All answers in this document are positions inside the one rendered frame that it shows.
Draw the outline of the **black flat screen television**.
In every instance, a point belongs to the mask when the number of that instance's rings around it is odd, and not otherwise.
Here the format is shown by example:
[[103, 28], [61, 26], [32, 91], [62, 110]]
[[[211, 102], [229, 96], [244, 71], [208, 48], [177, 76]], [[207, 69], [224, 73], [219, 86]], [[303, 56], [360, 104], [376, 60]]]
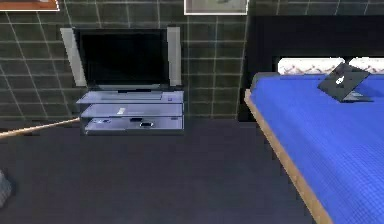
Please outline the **black flat screen television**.
[[182, 85], [181, 29], [62, 28], [76, 85], [90, 89], [168, 89]]

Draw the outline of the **bed with blue cover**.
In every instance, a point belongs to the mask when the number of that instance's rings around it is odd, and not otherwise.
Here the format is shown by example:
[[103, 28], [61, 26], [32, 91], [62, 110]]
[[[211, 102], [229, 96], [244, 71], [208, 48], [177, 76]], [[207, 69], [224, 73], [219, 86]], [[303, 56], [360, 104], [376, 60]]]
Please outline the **bed with blue cover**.
[[244, 101], [317, 224], [384, 224], [384, 74], [340, 103], [329, 74], [281, 75], [282, 58], [384, 58], [384, 16], [254, 16]]

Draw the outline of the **grey glass television stand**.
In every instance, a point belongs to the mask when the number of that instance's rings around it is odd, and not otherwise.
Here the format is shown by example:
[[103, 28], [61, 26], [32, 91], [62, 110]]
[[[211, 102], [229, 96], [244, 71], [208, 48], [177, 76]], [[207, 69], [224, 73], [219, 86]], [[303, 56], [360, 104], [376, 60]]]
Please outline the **grey glass television stand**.
[[85, 135], [184, 131], [183, 91], [90, 91], [76, 104]]

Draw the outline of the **tan wooden stick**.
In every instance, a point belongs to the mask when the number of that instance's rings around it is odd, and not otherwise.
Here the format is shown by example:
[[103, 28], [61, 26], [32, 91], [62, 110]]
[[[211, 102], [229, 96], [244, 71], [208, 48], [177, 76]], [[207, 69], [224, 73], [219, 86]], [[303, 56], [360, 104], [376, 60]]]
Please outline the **tan wooden stick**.
[[79, 121], [80, 121], [80, 118], [78, 117], [78, 118], [74, 118], [74, 119], [70, 119], [70, 120], [65, 120], [65, 121], [60, 121], [60, 122], [55, 122], [55, 123], [50, 123], [50, 124], [44, 124], [44, 125], [40, 125], [40, 126], [34, 126], [34, 127], [5, 131], [5, 132], [0, 133], [0, 139], [18, 136], [18, 135], [23, 135], [23, 134], [31, 133], [34, 131], [39, 131], [39, 130], [43, 130], [46, 128], [60, 126], [60, 125], [71, 124], [71, 123], [75, 123], [75, 122], [79, 122]]

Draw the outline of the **orange framed wall picture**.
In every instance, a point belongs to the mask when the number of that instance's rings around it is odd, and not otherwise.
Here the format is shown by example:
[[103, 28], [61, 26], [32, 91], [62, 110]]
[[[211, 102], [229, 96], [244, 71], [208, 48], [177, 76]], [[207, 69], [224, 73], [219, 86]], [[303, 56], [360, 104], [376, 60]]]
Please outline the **orange framed wall picture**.
[[0, 0], [0, 11], [59, 11], [58, 0]]

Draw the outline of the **grey framed wall picture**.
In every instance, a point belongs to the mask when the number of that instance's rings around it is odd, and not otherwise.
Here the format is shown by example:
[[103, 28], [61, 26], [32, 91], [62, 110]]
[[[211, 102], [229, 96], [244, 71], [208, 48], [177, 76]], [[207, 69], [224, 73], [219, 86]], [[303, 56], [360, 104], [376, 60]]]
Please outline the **grey framed wall picture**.
[[184, 0], [185, 15], [246, 15], [249, 0]]

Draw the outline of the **black open laptop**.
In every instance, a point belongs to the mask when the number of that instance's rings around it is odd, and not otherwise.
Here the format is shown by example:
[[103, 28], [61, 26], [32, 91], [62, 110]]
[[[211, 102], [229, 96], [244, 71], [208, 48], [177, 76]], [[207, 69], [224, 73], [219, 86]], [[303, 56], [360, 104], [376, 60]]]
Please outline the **black open laptop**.
[[370, 97], [356, 91], [369, 76], [367, 71], [340, 63], [317, 88], [340, 103], [371, 102]]

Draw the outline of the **white patterned pillow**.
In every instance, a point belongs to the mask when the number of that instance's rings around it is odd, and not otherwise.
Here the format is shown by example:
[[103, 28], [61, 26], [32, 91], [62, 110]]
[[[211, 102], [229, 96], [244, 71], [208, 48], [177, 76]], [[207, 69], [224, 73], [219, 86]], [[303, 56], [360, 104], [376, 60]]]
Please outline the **white patterned pillow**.
[[356, 57], [349, 61], [349, 65], [371, 74], [384, 74], [384, 58]]
[[281, 75], [330, 74], [343, 58], [282, 58], [277, 64]]

